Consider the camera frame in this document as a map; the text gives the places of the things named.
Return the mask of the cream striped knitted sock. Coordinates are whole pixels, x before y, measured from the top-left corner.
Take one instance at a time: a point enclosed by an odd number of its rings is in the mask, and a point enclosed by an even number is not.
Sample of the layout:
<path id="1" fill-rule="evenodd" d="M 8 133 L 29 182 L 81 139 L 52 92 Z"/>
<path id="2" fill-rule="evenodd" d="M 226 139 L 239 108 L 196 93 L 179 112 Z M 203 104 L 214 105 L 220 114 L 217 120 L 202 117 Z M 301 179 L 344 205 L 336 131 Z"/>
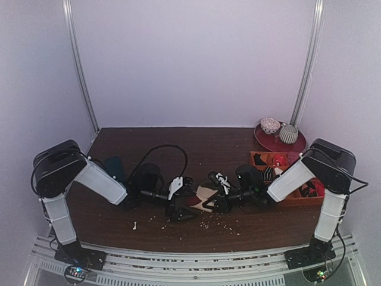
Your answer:
<path id="1" fill-rule="evenodd" d="M 186 199 L 186 205 L 190 208 L 203 211 L 201 203 L 208 200 L 216 193 L 217 187 L 212 182 L 205 181 L 197 187 L 196 194 L 194 196 Z"/>

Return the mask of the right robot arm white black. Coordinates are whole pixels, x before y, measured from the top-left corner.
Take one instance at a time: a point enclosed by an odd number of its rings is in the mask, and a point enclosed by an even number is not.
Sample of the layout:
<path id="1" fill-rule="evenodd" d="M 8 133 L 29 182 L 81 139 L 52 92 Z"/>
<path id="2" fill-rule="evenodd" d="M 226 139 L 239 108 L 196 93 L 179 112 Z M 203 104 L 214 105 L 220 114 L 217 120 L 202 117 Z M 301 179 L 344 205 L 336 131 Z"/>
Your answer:
<path id="1" fill-rule="evenodd" d="M 214 189 L 202 206 L 212 212 L 228 213 L 233 204 L 249 200 L 258 207 L 268 208 L 306 186 L 323 197 L 317 226 L 309 246 L 305 248 L 305 258 L 317 263 L 331 249 L 331 240 L 345 214 L 356 163 L 352 152 L 316 139 L 308 150 L 285 170 L 274 175 L 268 184 L 263 172 L 250 164 L 235 170 L 239 182 L 237 188 L 227 176 L 210 172 L 208 178 Z"/>

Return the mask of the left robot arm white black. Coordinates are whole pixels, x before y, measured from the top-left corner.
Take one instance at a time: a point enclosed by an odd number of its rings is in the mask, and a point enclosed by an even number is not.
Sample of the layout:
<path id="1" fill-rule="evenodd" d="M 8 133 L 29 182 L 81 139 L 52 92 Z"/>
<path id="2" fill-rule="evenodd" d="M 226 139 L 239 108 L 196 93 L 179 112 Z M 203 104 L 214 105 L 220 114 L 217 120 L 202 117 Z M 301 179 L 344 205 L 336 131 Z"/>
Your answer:
<path id="1" fill-rule="evenodd" d="M 179 150 L 184 164 L 188 164 L 188 154 L 182 147 L 164 144 L 151 148 L 130 175 L 126 175 L 119 157 L 97 160 L 83 153 L 74 140 L 60 143 L 34 158 L 30 177 L 32 191 L 51 224 L 58 250 L 72 264 L 79 265 L 86 258 L 67 205 L 67 196 L 74 184 L 89 189 L 122 210 L 137 208 L 143 200 L 148 200 L 163 204 L 165 216 L 172 222 L 194 217 L 194 212 L 183 205 L 183 199 L 192 193 L 193 184 L 193 179 L 185 176 L 186 168 L 166 183 L 160 167 L 146 162 L 153 151 L 162 148 Z"/>

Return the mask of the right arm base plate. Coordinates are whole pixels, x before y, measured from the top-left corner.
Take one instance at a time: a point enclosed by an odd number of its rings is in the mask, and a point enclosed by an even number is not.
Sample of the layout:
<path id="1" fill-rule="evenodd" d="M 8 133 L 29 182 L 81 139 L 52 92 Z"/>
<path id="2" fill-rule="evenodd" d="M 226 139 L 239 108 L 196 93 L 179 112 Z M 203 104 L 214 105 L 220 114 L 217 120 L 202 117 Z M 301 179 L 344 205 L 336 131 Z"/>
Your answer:
<path id="1" fill-rule="evenodd" d="M 306 266 L 323 263 L 326 259 L 334 259 L 336 253 L 333 247 L 318 248 L 308 246 L 285 252 L 288 269 L 304 268 Z"/>

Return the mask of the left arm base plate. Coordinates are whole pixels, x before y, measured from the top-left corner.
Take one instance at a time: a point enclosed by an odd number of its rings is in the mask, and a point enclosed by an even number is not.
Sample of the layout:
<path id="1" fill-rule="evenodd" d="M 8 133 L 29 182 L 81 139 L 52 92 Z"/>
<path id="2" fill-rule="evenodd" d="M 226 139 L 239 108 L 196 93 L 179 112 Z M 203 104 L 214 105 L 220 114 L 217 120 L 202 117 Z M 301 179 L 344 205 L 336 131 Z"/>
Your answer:
<path id="1" fill-rule="evenodd" d="M 57 250 L 54 259 L 69 265 L 101 271 L 103 270 L 106 256 L 107 254 L 103 251 L 83 248 L 76 257 L 68 257 L 62 250 Z"/>

